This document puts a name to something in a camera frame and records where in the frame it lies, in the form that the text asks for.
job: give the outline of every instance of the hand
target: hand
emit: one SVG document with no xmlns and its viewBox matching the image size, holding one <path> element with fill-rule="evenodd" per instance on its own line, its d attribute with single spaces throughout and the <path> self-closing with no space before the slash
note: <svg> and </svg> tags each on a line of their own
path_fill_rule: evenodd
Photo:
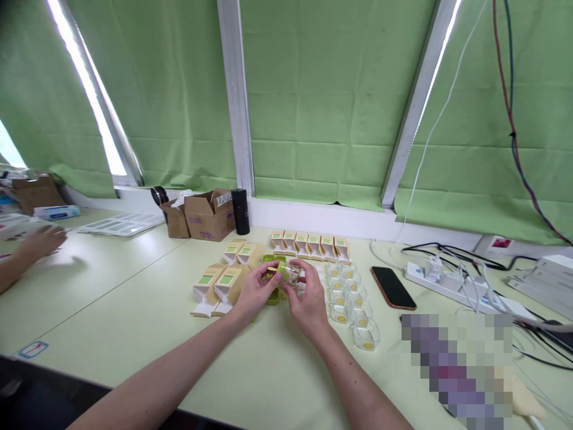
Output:
<svg viewBox="0 0 573 430">
<path fill-rule="evenodd" d="M 238 310 L 249 318 L 249 322 L 261 311 L 269 296 L 282 281 L 282 273 L 275 272 L 272 278 L 263 279 L 269 267 L 277 267 L 278 261 L 268 262 L 253 269 L 247 274 L 237 304 L 233 309 Z"/>
<path fill-rule="evenodd" d="M 44 226 L 29 234 L 14 255 L 36 261 L 56 251 L 66 239 L 66 231 L 62 227 Z"/>
<path fill-rule="evenodd" d="M 299 330 L 312 342 L 316 336 L 322 336 L 330 329 L 326 302 L 324 300 L 324 287 L 318 277 L 315 267 L 302 260 L 291 260 L 290 264 L 304 270 L 304 276 L 298 282 L 306 284 L 302 297 L 290 285 L 283 285 L 288 294 L 291 306 L 291 315 Z"/>
</svg>

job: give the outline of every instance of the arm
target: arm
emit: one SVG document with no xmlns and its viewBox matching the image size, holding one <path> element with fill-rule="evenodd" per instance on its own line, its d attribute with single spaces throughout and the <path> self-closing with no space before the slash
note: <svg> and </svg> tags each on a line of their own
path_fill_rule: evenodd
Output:
<svg viewBox="0 0 573 430">
<path fill-rule="evenodd" d="M 44 226 L 28 235 L 14 254 L 0 262 L 0 294 L 5 292 L 40 258 L 54 252 L 66 240 L 61 227 Z"/>
<path fill-rule="evenodd" d="M 412 426 L 354 360 L 328 323 L 324 288 L 314 266 L 301 260 L 292 260 L 291 264 L 304 269 L 305 277 L 301 282 L 306 283 L 301 298 L 292 287 L 283 286 L 288 294 L 292 317 L 324 360 L 351 427 L 411 429 Z"/>
<path fill-rule="evenodd" d="M 167 354 L 148 364 L 87 410 L 75 429 L 155 429 L 179 406 L 189 390 L 227 344 L 263 308 L 282 280 L 262 280 L 270 266 L 250 272 L 233 309 Z"/>
</svg>

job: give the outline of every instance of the green label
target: green label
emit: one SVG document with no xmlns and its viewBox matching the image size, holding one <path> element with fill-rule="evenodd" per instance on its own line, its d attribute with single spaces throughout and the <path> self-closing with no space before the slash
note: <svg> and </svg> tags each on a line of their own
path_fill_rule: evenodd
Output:
<svg viewBox="0 0 573 430">
<path fill-rule="evenodd" d="M 209 282 L 211 282 L 212 279 L 212 276 L 204 275 L 199 281 L 196 282 L 196 285 L 209 285 Z"/>
<path fill-rule="evenodd" d="M 229 285 L 233 281 L 233 277 L 231 275 L 225 275 L 221 279 L 219 279 L 219 284 L 221 285 Z"/>
</svg>

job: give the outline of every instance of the green window blind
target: green window blind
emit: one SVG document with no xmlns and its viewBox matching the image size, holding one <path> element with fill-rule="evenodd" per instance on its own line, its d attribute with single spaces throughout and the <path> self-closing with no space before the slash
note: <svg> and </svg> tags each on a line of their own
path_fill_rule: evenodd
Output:
<svg viewBox="0 0 573 430">
<path fill-rule="evenodd" d="M 382 210 L 433 0 L 243 0 L 257 196 Z"/>
<path fill-rule="evenodd" d="M 0 5 L 0 118 L 30 168 L 115 197 L 96 119 L 45 1 Z"/>
<path fill-rule="evenodd" d="M 235 188 L 217 2 L 68 3 L 146 184 Z"/>
<path fill-rule="evenodd" d="M 509 84 L 507 21 L 498 2 L 504 69 Z M 482 2 L 463 2 L 415 138 L 395 206 L 404 215 L 428 133 L 454 78 L 461 49 Z M 513 115 L 525 176 L 557 230 L 573 236 L 573 2 L 513 0 Z M 543 223 L 523 187 L 511 152 L 495 52 L 491 4 L 470 41 L 449 106 L 422 166 L 408 221 L 562 244 Z"/>
</svg>

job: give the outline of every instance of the table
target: table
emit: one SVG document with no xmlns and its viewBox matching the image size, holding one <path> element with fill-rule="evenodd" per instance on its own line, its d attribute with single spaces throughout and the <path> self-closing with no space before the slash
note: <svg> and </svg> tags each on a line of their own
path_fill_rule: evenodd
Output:
<svg viewBox="0 0 573 430">
<path fill-rule="evenodd" d="M 12 355 L 81 311 L 145 267 L 185 243 L 167 236 L 165 224 L 132 238 L 83 234 L 73 229 L 118 212 L 83 208 L 57 223 L 68 239 L 0 296 L 0 354 Z M 17 242 L 0 243 L 10 253 Z"/>
<path fill-rule="evenodd" d="M 248 242 L 265 244 L 270 251 L 270 232 L 252 228 L 248 236 L 242 237 Z M 237 237 L 233 233 L 222 243 L 185 241 L 42 335 L 40 340 L 49 347 L 30 362 L 101 385 L 117 386 L 214 321 L 189 315 L 197 303 L 192 296 L 192 285 L 208 265 L 221 261 L 226 244 Z M 105 239 L 116 241 L 116 238 Z M 333 327 L 357 362 L 415 428 L 463 428 L 429 393 L 419 369 L 410 365 L 410 354 L 405 352 L 401 341 L 399 316 L 403 311 L 386 305 L 369 274 L 371 266 L 383 264 L 371 254 L 368 241 L 350 239 L 349 244 L 374 309 L 374 319 L 381 329 L 381 345 L 374 353 L 359 350 L 352 346 L 348 326 L 333 323 Z M 378 245 L 386 260 L 390 259 L 389 245 Z M 531 262 L 520 264 L 526 266 Z M 122 269 L 113 265 L 114 270 Z M 418 313 L 451 314 L 461 306 L 399 276 L 418 303 Z M 500 293 L 519 299 L 546 318 L 564 320 L 503 285 L 499 272 L 491 271 L 490 277 Z M 572 376 L 567 371 L 528 358 L 520 360 L 520 365 L 535 375 L 535 382 L 562 408 L 573 409 L 573 400 L 566 391 Z M 531 385 L 519 372 L 518 376 Z M 256 322 L 215 360 L 180 409 L 249 429 L 347 427 L 326 368 L 295 328 L 286 302 L 263 309 Z M 560 416 L 548 412 L 545 421 L 548 428 L 568 428 Z M 523 418 L 516 417 L 514 428 L 529 429 L 529 426 Z"/>
</svg>

